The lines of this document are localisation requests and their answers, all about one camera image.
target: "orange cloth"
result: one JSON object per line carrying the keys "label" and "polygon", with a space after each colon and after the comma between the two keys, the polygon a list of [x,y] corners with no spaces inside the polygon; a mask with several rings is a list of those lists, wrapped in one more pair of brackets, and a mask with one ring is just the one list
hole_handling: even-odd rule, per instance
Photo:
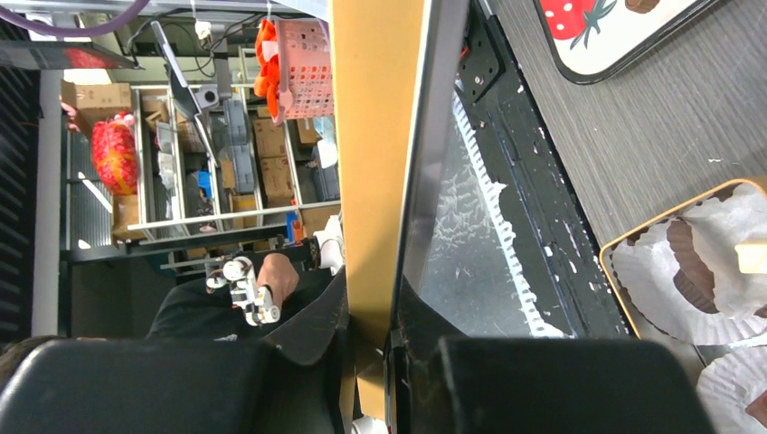
{"label": "orange cloth", "polygon": [[279,100],[277,91],[279,89],[279,56],[272,56],[269,61],[265,61],[261,45],[266,41],[277,41],[277,28],[274,23],[261,21],[259,34],[256,36],[256,59],[261,66],[259,76],[253,83],[253,92],[258,97],[266,97],[267,109],[269,114],[276,118],[279,114]]}

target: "plastic basket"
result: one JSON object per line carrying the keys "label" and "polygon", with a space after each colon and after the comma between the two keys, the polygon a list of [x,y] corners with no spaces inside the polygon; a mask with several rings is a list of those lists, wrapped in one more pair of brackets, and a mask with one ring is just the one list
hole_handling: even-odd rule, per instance
{"label": "plastic basket", "polygon": [[318,20],[275,20],[279,114],[275,121],[334,114],[330,44]]}

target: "computer monitor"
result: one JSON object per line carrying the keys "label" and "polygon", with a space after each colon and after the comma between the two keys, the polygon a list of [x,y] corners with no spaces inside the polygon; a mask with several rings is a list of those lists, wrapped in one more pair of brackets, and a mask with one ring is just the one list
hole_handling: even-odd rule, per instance
{"label": "computer monitor", "polygon": [[200,135],[200,139],[208,151],[208,157],[218,167],[208,128],[203,122],[203,110],[218,103],[218,94],[213,90],[203,90],[199,93],[194,93],[184,78],[181,66],[179,66],[173,48],[163,30],[163,25],[157,21],[152,22],[152,31],[155,32],[160,51],[167,62],[168,79],[170,79],[170,89],[173,93],[175,109],[184,119],[194,123],[197,134]]}

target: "black bracket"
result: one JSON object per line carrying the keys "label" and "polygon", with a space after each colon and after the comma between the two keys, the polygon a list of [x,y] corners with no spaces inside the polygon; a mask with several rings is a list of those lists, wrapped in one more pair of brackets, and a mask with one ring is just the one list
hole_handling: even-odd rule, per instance
{"label": "black bracket", "polygon": [[477,102],[506,70],[496,41],[487,28],[488,19],[477,1],[469,5],[459,77],[469,103]]}

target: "yellow panel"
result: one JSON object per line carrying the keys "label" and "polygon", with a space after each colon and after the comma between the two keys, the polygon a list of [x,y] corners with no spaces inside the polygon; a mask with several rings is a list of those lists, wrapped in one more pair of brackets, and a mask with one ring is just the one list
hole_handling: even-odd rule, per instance
{"label": "yellow panel", "polygon": [[389,328],[422,0],[331,0],[330,41],[349,308],[371,343]]}

